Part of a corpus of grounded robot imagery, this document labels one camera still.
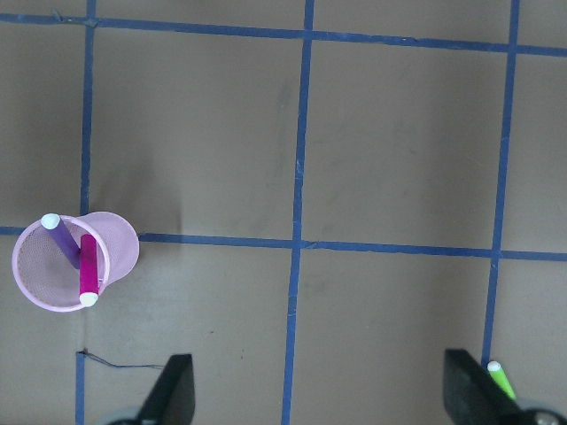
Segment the magenta marker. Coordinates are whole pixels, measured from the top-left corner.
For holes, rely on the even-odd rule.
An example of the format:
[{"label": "magenta marker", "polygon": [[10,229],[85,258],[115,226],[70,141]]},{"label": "magenta marker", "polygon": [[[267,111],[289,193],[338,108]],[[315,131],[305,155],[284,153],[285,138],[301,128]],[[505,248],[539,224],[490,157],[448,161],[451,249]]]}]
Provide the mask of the magenta marker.
[{"label": "magenta marker", "polygon": [[97,240],[89,234],[81,236],[79,282],[81,304],[92,307],[98,300]]},{"label": "magenta marker", "polygon": [[45,214],[42,217],[42,226],[65,254],[71,265],[78,269],[80,249],[61,217],[57,214]]}]

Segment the floor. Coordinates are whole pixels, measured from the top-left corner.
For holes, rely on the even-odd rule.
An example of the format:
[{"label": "floor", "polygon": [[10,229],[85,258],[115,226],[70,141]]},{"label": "floor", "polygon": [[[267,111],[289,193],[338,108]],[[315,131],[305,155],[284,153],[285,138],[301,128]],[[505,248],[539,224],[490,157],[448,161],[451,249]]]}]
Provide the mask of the floor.
[{"label": "floor", "polygon": [[[3,0],[0,422],[143,403],[159,370],[83,348],[192,353],[195,425],[448,424],[447,347],[565,412],[566,20],[561,0]],[[138,265],[90,309],[33,305],[18,235],[94,211],[134,226]]]}]

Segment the pink mesh cup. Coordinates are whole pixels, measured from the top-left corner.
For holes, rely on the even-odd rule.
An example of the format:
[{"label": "pink mesh cup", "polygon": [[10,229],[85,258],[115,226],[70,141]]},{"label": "pink mesh cup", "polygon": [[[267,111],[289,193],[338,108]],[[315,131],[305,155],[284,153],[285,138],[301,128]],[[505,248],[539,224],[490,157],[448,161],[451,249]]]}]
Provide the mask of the pink mesh cup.
[{"label": "pink mesh cup", "polygon": [[[61,219],[78,244],[86,233],[96,239],[99,294],[136,265],[140,243],[134,228],[120,215],[92,212],[82,217],[62,215]],[[79,300],[79,270],[69,263],[40,220],[18,238],[12,271],[20,290],[34,304],[52,312],[83,308]]]}]

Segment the green marker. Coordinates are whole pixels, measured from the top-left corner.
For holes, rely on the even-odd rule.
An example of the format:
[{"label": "green marker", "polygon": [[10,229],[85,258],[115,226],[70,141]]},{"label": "green marker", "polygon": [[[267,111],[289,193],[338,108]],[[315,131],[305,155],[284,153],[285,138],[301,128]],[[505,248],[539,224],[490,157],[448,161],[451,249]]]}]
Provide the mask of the green marker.
[{"label": "green marker", "polygon": [[488,363],[488,373],[494,379],[494,381],[498,384],[498,386],[510,397],[512,400],[516,399],[516,393],[512,389],[512,385],[506,374],[504,373],[504,369],[502,369],[502,365],[497,361],[491,361]]}]

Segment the pink marker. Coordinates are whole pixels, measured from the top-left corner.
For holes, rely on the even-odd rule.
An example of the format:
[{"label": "pink marker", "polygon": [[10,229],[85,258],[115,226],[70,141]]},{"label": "pink marker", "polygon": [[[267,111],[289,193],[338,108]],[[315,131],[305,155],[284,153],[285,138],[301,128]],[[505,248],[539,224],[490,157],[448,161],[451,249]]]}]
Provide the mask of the pink marker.
[{"label": "pink marker", "polygon": [[98,300],[97,240],[89,234],[81,236],[79,282],[81,304],[92,307]]}]

